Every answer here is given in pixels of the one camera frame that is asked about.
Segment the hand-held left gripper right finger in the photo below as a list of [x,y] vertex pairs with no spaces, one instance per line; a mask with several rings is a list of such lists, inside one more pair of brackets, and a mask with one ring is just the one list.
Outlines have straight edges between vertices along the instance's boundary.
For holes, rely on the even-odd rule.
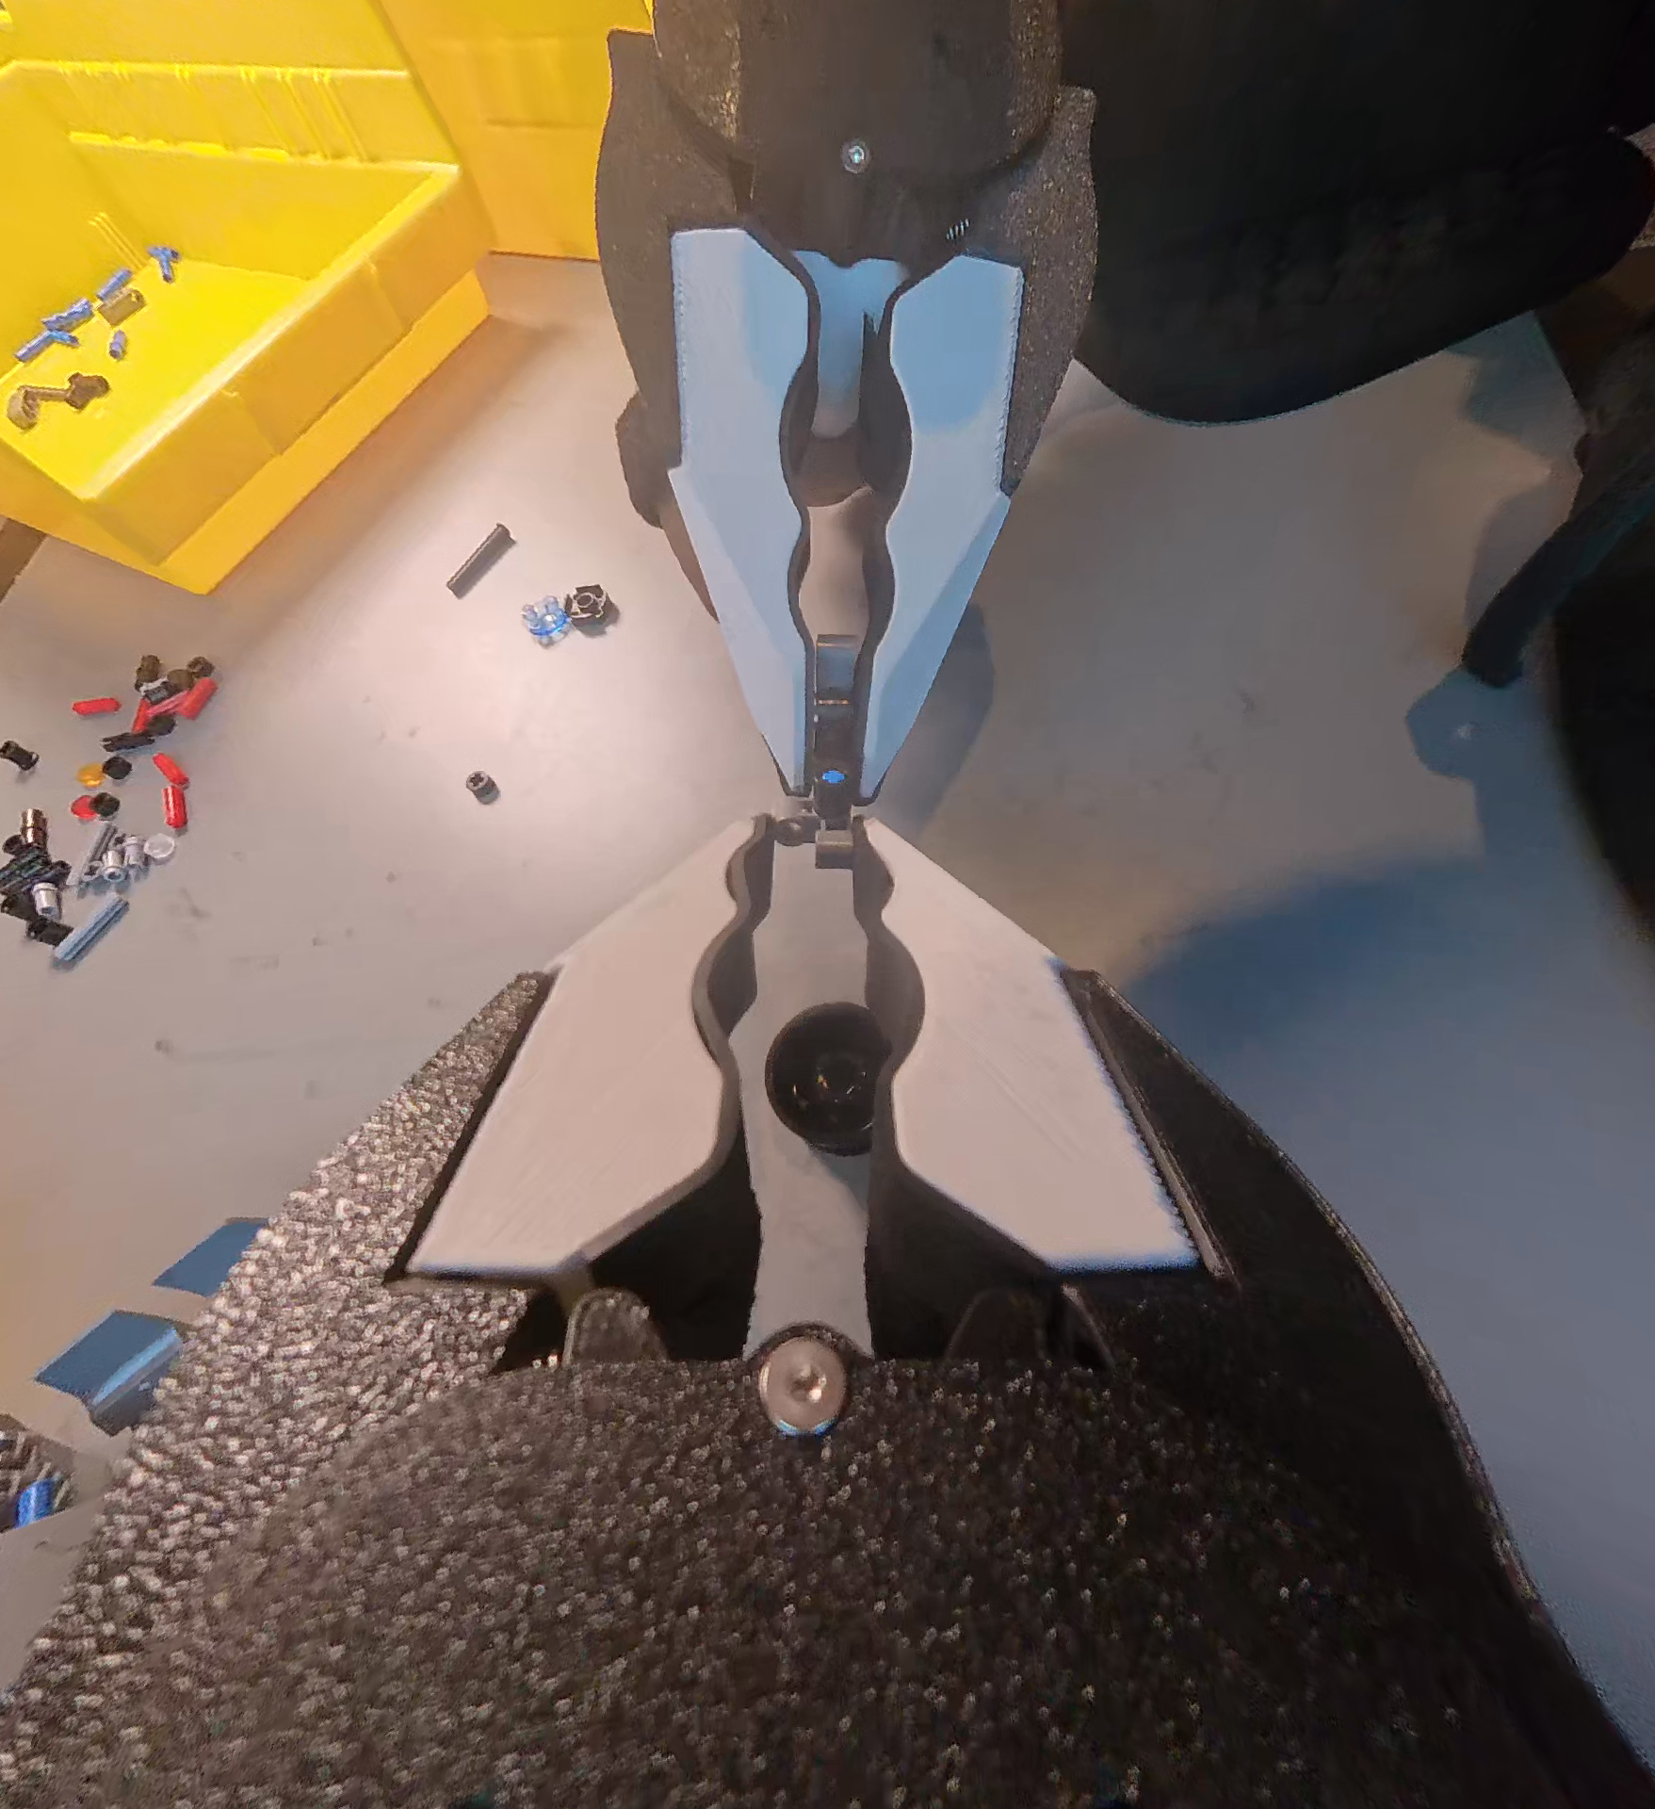
[[881,823],[857,825],[864,1004],[885,1040],[866,1312],[883,1357],[937,1357],[980,1295],[1205,1260],[1075,1000],[1032,933]]

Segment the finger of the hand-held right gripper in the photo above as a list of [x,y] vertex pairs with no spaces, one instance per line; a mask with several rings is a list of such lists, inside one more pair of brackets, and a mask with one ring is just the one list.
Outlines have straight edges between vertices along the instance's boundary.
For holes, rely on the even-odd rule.
[[883,493],[862,800],[910,736],[1009,510],[1001,474],[1022,289],[1013,265],[950,261],[883,306],[880,343],[906,449]]
[[815,394],[813,284],[747,228],[671,238],[680,455],[669,479],[748,715],[805,787],[811,673],[798,622],[798,409]]

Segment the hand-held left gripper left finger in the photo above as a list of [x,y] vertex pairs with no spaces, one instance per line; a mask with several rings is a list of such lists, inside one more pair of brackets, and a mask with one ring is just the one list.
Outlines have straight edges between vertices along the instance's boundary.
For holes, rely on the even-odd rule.
[[566,949],[406,1241],[408,1287],[617,1289],[676,1359],[737,1361],[760,1260],[731,1028],[771,823],[741,819]]

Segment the black connector with blue pin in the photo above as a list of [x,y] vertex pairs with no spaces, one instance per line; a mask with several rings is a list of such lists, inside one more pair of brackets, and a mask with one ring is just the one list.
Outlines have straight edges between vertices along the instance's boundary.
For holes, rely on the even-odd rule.
[[851,707],[824,700],[815,707],[807,745],[807,799],[821,831],[851,829],[859,778],[861,738]]

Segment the grey toy cab assembly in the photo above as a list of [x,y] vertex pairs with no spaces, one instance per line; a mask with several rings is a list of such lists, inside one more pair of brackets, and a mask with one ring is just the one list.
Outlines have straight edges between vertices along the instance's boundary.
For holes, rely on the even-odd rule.
[[70,1589],[99,1505],[137,1426],[182,1355],[203,1302],[251,1249],[262,1219],[235,1219],[53,1357],[0,1412],[0,1699]]

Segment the pile of small toy pieces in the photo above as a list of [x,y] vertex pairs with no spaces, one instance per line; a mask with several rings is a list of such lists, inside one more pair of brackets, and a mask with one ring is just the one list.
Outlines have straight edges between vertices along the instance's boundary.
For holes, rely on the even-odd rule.
[[87,962],[180,856],[194,799],[182,736],[218,692],[211,660],[169,666],[146,654],[129,690],[70,704],[76,724],[97,734],[89,757],[19,804],[0,842],[0,916],[53,971]]

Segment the grey desk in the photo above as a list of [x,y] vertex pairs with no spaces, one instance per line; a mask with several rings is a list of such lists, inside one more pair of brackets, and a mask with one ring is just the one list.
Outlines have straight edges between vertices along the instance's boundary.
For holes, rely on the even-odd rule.
[[[0,916],[0,1393],[311,1165],[771,764],[627,502],[595,267],[494,318],[213,597],[45,544],[0,842],[70,704],[211,660],[192,829],[74,971]],[[1655,956],[1469,607],[1564,514],[1539,324],[1243,428],[1073,373],[883,819],[1132,1004],[1376,1257],[1604,1686],[1655,1701]],[[496,525],[515,546],[444,582]],[[538,647],[522,605],[617,622]],[[490,774],[500,799],[465,791]]]

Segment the wide yellow bin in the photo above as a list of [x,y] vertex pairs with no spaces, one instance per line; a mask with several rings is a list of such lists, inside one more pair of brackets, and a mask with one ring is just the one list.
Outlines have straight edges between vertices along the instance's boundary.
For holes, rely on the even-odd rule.
[[593,189],[614,33],[650,2],[382,2],[505,255],[596,261]]
[[[211,590],[484,322],[486,248],[376,4],[0,4],[0,515]],[[74,371],[110,394],[6,420]]]

